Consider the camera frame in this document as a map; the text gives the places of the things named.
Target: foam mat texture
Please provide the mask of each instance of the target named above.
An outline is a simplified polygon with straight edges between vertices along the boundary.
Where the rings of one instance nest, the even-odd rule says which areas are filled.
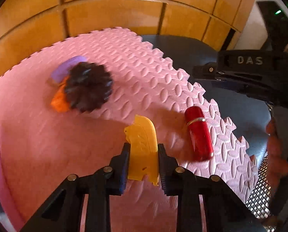
[[[220,118],[214,100],[207,102],[200,84],[175,70],[170,58],[142,42],[128,29],[93,31],[67,38],[32,54],[0,78],[0,156],[5,182],[24,221],[71,173],[85,176],[108,165],[125,142],[124,128],[136,114],[155,125],[158,143],[194,174],[219,175],[245,202],[258,180],[246,154],[248,143],[237,139],[230,118]],[[50,107],[56,92],[46,81],[62,62],[83,55],[106,66],[113,93],[100,110],[57,113]],[[195,162],[184,112],[201,107],[215,155]],[[125,194],[110,198],[113,231],[175,231],[177,198],[147,180],[128,181]]]

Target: hand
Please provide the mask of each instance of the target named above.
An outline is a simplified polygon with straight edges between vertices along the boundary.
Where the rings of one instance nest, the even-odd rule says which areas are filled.
[[[281,142],[277,138],[273,120],[267,125],[266,131],[270,135],[267,142],[267,182],[271,188],[276,189],[280,178],[288,174],[288,162],[281,158]]]

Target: dark brown pom-pom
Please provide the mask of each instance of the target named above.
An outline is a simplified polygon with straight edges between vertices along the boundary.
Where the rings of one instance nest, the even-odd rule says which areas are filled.
[[[113,80],[103,65],[96,63],[78,63],[70,70],[70,76],[64,88],[66,100],[71,109],[82,113],[100,109],[112,94]]]

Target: mesh panel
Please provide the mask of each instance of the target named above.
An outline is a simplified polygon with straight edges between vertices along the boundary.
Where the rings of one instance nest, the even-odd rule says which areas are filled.
[[[258,171],[258,182],[246,201],[247,208],[256,218],[267,218],[270,215],[268,201],[270,199],[270,186],[267,183],[267,156],[263,159]],[[275,227],[266,227],[268,232],[275,231]]]

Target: orange object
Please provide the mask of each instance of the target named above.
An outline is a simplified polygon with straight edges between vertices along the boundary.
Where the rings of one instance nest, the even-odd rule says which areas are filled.
[[[53,97],[50,105],[59,113],[65,113],[70,110],[70,104],[66,100],[66,95],[64,93],[64,88],[67,84],[67,76],[59,85],[59,89]]]

